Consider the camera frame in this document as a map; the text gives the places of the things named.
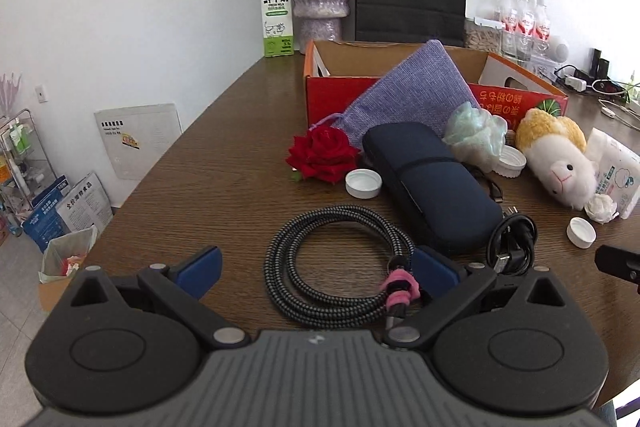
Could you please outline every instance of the red cardboard box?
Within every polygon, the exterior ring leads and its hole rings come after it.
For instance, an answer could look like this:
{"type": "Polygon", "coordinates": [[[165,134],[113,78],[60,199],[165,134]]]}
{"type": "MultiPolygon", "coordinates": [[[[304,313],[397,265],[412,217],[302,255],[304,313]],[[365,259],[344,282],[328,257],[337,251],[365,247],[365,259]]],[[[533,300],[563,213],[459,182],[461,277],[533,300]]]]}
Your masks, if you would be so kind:
{"type": "MultiPolygon", "coordinates": [[[[310,42],[305,56],[306,117],[309,125],[343,112],[378,79],[421,44],[310,42]]],[[[525,113],[544,100],[564,114],[568,97],[530,71],[494,53],[445,46],[481,107],[516,129],[525,113]]]]}

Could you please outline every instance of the milk carton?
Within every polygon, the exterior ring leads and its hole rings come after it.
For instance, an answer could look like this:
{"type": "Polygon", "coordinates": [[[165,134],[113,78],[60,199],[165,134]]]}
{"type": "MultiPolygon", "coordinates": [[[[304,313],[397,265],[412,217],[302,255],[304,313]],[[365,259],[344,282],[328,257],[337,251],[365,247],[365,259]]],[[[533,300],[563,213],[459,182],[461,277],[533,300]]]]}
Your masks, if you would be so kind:
{"type": "Polygon", "coordinates": [[[291,0],[262,0],[264,56],[293,55],[291,0]]]}

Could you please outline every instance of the white power strip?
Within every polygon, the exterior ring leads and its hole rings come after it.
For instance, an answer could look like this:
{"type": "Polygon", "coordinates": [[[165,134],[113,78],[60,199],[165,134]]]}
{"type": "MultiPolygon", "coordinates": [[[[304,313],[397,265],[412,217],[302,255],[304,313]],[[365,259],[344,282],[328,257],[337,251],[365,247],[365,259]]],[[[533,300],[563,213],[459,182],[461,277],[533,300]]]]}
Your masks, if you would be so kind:
{"type": "Polygon", "coordinates": [[[587,83],[584,80],[581,80],[580,78],[575,78],[574,76],[570,76],[570,75],[566,76],[564,78],[564,83],[567,86],[573,87],[578,92],[582,92],[585,89],[587,89],[587,83]]]}

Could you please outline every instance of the white bottle cap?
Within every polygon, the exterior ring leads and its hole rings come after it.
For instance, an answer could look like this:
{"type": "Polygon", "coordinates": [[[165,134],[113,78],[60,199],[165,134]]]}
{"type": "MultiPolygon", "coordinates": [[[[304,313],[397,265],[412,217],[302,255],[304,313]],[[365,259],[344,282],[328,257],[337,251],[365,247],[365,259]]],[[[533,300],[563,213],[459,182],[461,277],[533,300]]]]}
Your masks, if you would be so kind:
{"type": "Polygon", "coordinates": [[[370,200],[380,194],[382,178],[380,174],[369,169],[355,169],[344,179],[347,192],[359,200],[370,200]]]}
{"type": "Polygon", "coordinates": [[[505,178],[517,178],[526,164],[527,159],[524,154],[514,147],[505,145],[502,147],[500,159],[498,159],[494,172],[505,178]]]}
{"type": "Polygon", "coordinates": [[[581,217],[574,217],[566,227],[566,235],[578,248],[589,248],[596,240],[596,231],[591,223],[581,217]]]}

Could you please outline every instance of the plastic bag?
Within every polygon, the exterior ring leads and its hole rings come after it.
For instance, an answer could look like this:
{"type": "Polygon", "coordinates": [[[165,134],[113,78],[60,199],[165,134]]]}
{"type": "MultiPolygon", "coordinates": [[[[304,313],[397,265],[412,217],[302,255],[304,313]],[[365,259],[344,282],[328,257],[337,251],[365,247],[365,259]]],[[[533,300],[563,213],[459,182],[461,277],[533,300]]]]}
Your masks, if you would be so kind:
{"type": "Polygon", "coordinates": [[[88,229],[51,239],[47,250],[44,251],[42,256],[42,268],[38,272],[40,282],[46,283],[66,279],[66,277],[60,275],[63,260],[71,256],[86,255],[95,245],[97,238],[98,229],[95,225],[92,225],[88,229]]]}
{"type": "Polygon", "coordinates": [[[456,160],[491,172],[500,159],[506,134],[504,118],[465,102],[451,113],[442,140],[456,160]]]}
{"type": "Polygon", "coordinates": [[[596,166],[596,193],[611,196],[620,217],[629,217],[640,198],[640,157],[595,127],[584,155],[596,166]]]}

